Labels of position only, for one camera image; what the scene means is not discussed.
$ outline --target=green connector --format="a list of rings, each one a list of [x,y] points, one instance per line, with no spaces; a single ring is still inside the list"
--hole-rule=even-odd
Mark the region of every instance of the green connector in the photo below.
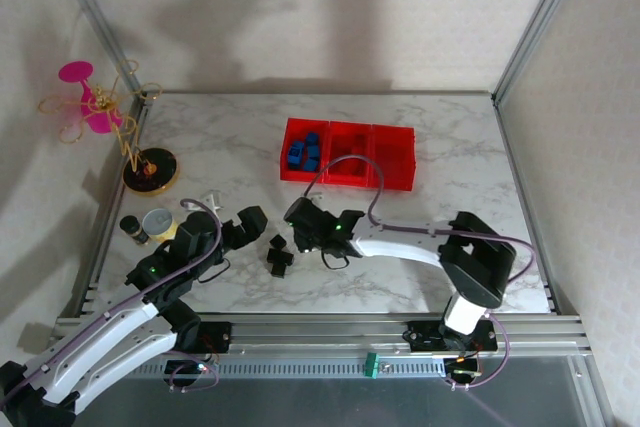
[[[375,352],[367,354],[367,360],[364,363],[364,376],[375,379],[378,377],[378,369],[380,367],[380,356]]]

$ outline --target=red compartment box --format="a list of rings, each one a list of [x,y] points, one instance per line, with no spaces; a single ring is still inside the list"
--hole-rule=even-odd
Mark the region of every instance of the red compartment box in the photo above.
[[[287,152],[296,141],[304,142],[309,132],[320,137],[321,152],[318,171],[332,159],[347,154],[360,154],[374,160],[384,173],[385,190],[413,189],[416,172],[415,133],[411,127],[354,124],[327,120],[292,119],[287,122],[280,154],[280,179],[311,182],[317,172],[289,169]],[[352,187],[378,186],[375,170],[357,159],[344,160],[324,172],[321,184]]]

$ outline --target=small container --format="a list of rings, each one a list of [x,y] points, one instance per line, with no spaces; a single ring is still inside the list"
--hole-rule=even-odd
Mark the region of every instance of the small container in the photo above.
[[[142,219],[142,228],[149,237],[161,244],[176,236],[178,224],[167,209],[154,209]]]
[[[140,221],[133,215],[127,215],[120,220],[120,228],[131,237],[136,244],[144,245],[149,242],[149,236],[142,230]]]

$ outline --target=white marble surface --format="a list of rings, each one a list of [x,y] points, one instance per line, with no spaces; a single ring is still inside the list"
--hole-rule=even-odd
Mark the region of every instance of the white marble surface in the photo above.
[[[284,279],[270,275],[268,241],[293,232],[282,220],[305,185],[279,179],[279,157],[288,117],[411,126],[416,131],[413,192],[388,192],[377,213],[384,219],[453,219],[476,213],[497,232],[528,239],[515,185],[488,96],[435,95],[202,95],[168,94],[151,108],[143,147],[170,149],[180,178],[165,194],[126,193],[118,218],[142,216],[164,206],[183,220],[178,204],[210,189],[221,192],[222,221],[260,205],[269,218],[255,243],[231,252],[232,268],[217,281],[197,285],[184,300],[198,312],[420,312],[442,311],[451,285],[439,268],[393,258],[355,259],[334,272],[319,253],[298,254]],[[373,191],[318,186],[320,205],[334,213],[365,210]],[[99,291],[104,298],[153,246],[138,247],[113,233]],[[522,253],[520,268],[526,253]],[[504,312],[548,312],[537,270],[509,287]]]

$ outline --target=purple cable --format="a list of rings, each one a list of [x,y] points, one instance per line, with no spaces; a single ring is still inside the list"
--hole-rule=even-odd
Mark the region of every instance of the purple cable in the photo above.
[[[175,354],[175,355],[181,355],[182,357],[186,357],[189,360],[192,360],[193,362],[196,362],[197,364],[203,364],[207,366],[207,369],[211,372],[213,372],[216,381],[211,384],[211,385],[205,385],[202,387],[194,387],[192,389],[187,389],[186,387],[182,387],[180,389],[180,393],[182,394],[186,394],[189,392],[200,392],[203,390],[208,390],[211,389],[212,387],[215,387],[216,385],[218,385],[218,382],[220,382],[220,376],[218,374],[218,368],[217,367],[212,367],[210,364],[208,364],[207,362],[200,360],[199,358],[197,358],[195,355],[191,355],[187,352],[182,352],[180,350],[169,350],[167,352],[167,354]],[[178,366],[178,368],[176,370],[174,370],[173,372],[171,372],[171,376],[169,377],[169,388],[173,389],[175,387],[174,381],[176,379],[176,375],[178,375],[178,372],[180,372],[182,369],[184,369],[187,366],[187,364],[182,364],[180,366]]]
[[[216,238],[215,241],[213,242],[213,246],[204,254],[202,254],[200,257],[194,259],[192,262],[188,263],[187,265],[185,265],[184,267],[176,270],[175,272],[172,272],[171,274],[167,275],[166,277],[163,277],[162,279],[158,280],[156,283],[150,285],[149,287],[143,289],[142,291],[140,291],[137,294],[132,295],[131,297],[123,300],[122,302],[120,302],[119,304],[115,305],[114,307],[112,307],[110,310],[107,310],[106,312],[104,312],[103,315],[99,316],[97,319],[95,319],[91,324],[89,324],[87,327],[85,327],[80,333],[78,333],[71,341],[69,341],[69,343],[67,345],[65,345],[64,347],[62,347],[57,353],[55,353],[48,361],[44,362],[40,368],[36,369],[33,371],[33,373],[31,375],[29,375],[28,377],[26,377],[22,382],[20,382],[18,385],[16,385],[13,389],[11,389],[11,391],[9,391],[9,393],[4,397],[4,399],[2,399],[2,401],[0,401],[0,411],[2,411],[4,409],[4,407],[7,405],[8,402],[11,401],[11,399],[26,385],[30,384],[31,382],[37,380],[38,378],[40,378],[42,375],[44,375],[44,371],[42,370],[42,367],[47,365],[47,364],[55,364],[58,362],[58,360],[60,360],[61,357],[67,355],[69,352],[72,352],[74,349],[76,349],[79,345],[81,345],[83,342],[85,342],[88,338],[90,338],[102,325],[104,325],[106,322],[108,322],[110,319],[112,319],[114,316],[118,315],[122,310],[124,310],[130,303],[132,302],[136,302],[140,299],[142,299],[145,295],[147,295],[149,292],[151,292],[152,290],[157,289],[158,287],[166,284],[167,282],[169,282],[170,280],[175,279],[176,277],[184,274],[185,272],[188,272],[189,270],[193,269],[195,266],[197,266],[200,262],[202,262],[203,260],[205,260],[207,257],[209,257],[218,247],[218,244],[220,244],[220,241],[222,240],[222,224],[220,223],[220,219],[218,219],[218,216],[211,210],[209,209],[209,207],[207,207],[205,204],[203,204],[202,202],[199,202],[197,200],[194,199],[182,199],[180,201],[180,205],[182,207],[186,207],[186,204],[195,204],[198,207],[200,207],[202,210],[204,210],[207,214],[209,214],[211,216],[211,218],[214,220],[216,227],[218,229],[218,232],[216,233]]]
[[[500,332],[504,337],[504,357],[502,358],[500,365],[498,365],[498,368],[494,370],[491,373],[491,375],[487,376],[485,379],[482,379],[480,382],[473,383],[473,384],[459,384],[453,379],[447,379],[447,383],[453,385],[454,387],[464,387],[465,389],[466,388],[473,389],[476,387],[480,387],[486,384],[487,382],[490,382],[491,380],[495,379],[498,376],[498,374],[502,372],[502,369],[504,369],[505,365],[507,365],[507,361],[509,360],[509,354],[511,353],[511,344],[509,343],[509,336],[507,335],[507,329],[504,328],[504,325],[502,325],[502,322],[496,319],[493,314],[489,314],[489,319],[491,319],[491,321],[498,326],[498,329],[500,329]]]
[[[341,157],[336,157],[335,159],[333,159],[331,162],[329,162],[327,165],[325,165],[322,169],[320,169],[320,171],[316,174],[316,176],[313,178],[313,180],[309,183],[309,186],[306,188],[306,190],[304,191],[304,193],[302,194],[303,197],[307,197],[309,195],[309,192],[311,191],[311,188],[315,185],[315,183],[318,181],[318,179],[320,179],[320,177],[322,176],[322,174],[324,174],[327,170],[329,170],[331,167],[333,167],[335,164],[337,164],[338,162],[342,162],[343,160],[347,160],[347,159],[359,159],[362,160],[364,162],[367,162],[369,165],[371,165],[376,173],[378,174],[378,179],[380,180],[380,185],[378,186],[378,191],[376,192],[375,197],[373,198],[373,200],[371,201],[371,203],[369,204],[369,208],[367,209],[367,217],[369,218],[369,221],[378,227],[382,227],[384,230],[391,230],[394,232],[408,232],[411,234],[425,234],[425,235],[456,235],[459,237],[466,237],[469,239],[480,239],[480,240],[490,240],[490,241],[494,241],[494,242],[502,242],[505,244],[518,244],[518,245],[522,245],[523,247],[526,247],[529,252],[531,252],[531,257],[529,258],[529,261],[527,262],[527,264],[525,265],[525,267],[518,272],[517,274],[513,275],[512,277],[509,278],[509,280],[507,281],[509,284],[511,282],[514,282],[515,280],[519,279],[520,277],[522,277],[535,263],[536,261],[536,251],[533,248],[533,246],[528,243],[525,242],[524,240],[521,239],[516,239],[514,237],[505,237],[503,235],[498,235],[498,234],[478,234],[475,232],[466,232],[464,230],[435,230],[435,231],[431,231],[429,229],[422,229],[420,227],[403,227],[403,226],[398,226],[398,225],[387,225],[387,224],[383,224],[382,222],[378,221],[378,219],[376,219],[373,216],[373,209],[376,206],[376,204],[378,203],[378,200],[380,199],[380,196],[382,195],[382,191],[384,190],[384,174],[382,173],[382,169],[380,168],[380,166],[378,164],[376,164],[373,160],[371,160],[369,157],[366,157],[364,155],[358,155],[358,154],[348,154],[348,155],[343,155]]]

